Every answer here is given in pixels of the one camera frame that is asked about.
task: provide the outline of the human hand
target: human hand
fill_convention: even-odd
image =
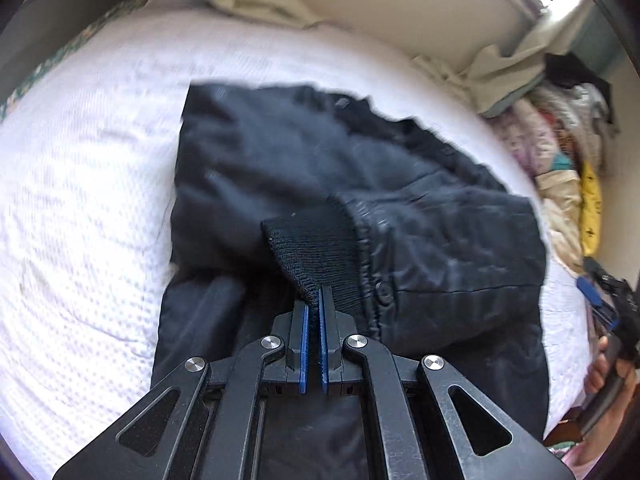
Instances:
[[[600,338],[598,342],[600,355],[589,366],[587,377],[584,379],[584,389],[588,394],[597,394],[607,379],[609,364],[604,357],[604,351],[607,349],[608,342],[606,337]],[[609,410],[584,437],[584,442],[576,449],[578,455],[575,457],[575,465],[586,464],[603,454],[622,424],[626,408],[631,402],[636,387],[636,370],[633,363],[618,359],[616,372],[625,379],[625,384]]]

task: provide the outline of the green floral bedding edge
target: green floral bedding edge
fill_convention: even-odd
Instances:
[[[40,63],[36,70],[34,70],[33,73],[31,73],[31,75],[14,90],[7,101],[0,105],[0,123],[4,121],[9,113],[11,113],[20,99],[22,99],[26,93],[53,68],[59,65],[67,57],[71,56],[71,54],[77,52],[83,45],[87,44],[87,42],[100,32],[100,30],[102,30],[107,24],[127,16],[134,10],[141,9],[148,1],[149,0],[125,0],[124,2],[117,4],[113,9],[105,13],[104,16],[80,32],[80,34],[69,41],[69,43],[61,47],[53,56]]]

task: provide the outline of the snap button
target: snap button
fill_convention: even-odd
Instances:
[[[390,305],[394,300],[394,290],[387,282],[377,282],[376,297],[381,304]]]

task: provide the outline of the bed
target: bed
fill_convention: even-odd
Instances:
[[[415,116],[540,208],[489,126],[394,47],[333,25],[242,21],[191,0],[138,3],[42,70],[0,123],[0,434],[36,480],[149,388],[192,81],[370,96],[377,113]],[[548,432],[590,362],[584,300],[551,256],[540,310]]]

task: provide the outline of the black jacket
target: black jacket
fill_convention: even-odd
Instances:
[[[192,86],[183,120],[179,271],[154,384],[191,356],[234,354],[295,293],[315,307],[331,285],[359,331],[395,354],[437,351],[542,437],[545,248],[527,199],[413,120],[346,95]],[[270,407],[261,478],[365,478],[357,402],[307,397]]]

